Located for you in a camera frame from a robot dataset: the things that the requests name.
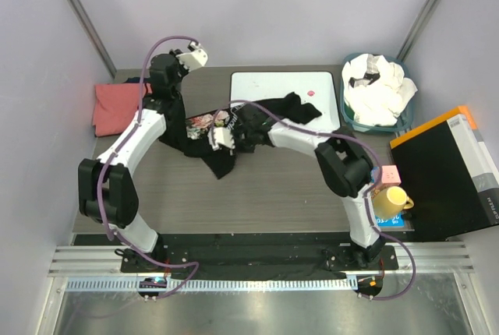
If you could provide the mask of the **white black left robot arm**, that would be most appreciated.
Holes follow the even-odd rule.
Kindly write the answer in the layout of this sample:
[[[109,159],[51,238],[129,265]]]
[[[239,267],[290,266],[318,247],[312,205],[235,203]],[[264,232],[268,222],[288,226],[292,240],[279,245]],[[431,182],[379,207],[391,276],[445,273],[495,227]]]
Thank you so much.
[[[149,259],[165,261],[165,249],[161,236],[140,215],[133,174],[156,140],[186,139],[182,80],[206,64],[207,53],[195,41],[188,51],[148,54],[131,122],[105,152],[82,160],[78,167],[80,213],[102,224],[110,238]]]

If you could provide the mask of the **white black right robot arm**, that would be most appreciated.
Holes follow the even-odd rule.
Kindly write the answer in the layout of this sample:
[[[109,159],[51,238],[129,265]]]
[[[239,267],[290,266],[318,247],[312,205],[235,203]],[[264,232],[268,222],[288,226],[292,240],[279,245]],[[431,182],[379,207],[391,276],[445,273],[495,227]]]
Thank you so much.
[[[327,187],[342,201],[349,221],[350,255],[362,268],[380,258],[385,237],[374,219],[372,170],[367,145],[347,129],[306,105],[304,111],[262,110],[252,104],[232,109],[238,146],[266,145],[315,157]]]

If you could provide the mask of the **black floral print t-shirt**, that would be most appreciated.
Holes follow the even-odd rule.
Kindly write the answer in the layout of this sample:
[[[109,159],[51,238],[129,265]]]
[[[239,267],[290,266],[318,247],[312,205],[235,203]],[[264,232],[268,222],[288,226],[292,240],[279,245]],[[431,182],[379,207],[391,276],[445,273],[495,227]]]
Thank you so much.
[[[303,103],[296,93],[259,100],[257,103],[280,119],[300,125],[322,115],[311,103]],[[273,145],[268,133],[276,121],[252,104],[240,104],[191,118],[185,116],[185,113],[181,113],[173,122],[168,122],[167,131],[160,136],[159,141],[187,157],[200,158],[218,179],[233,170],[238,153],[252,153],[258,145]],[[232,133],[235,140],[233,151],[227,148],[213,150],[209,144],[211,125],[227,128]]]

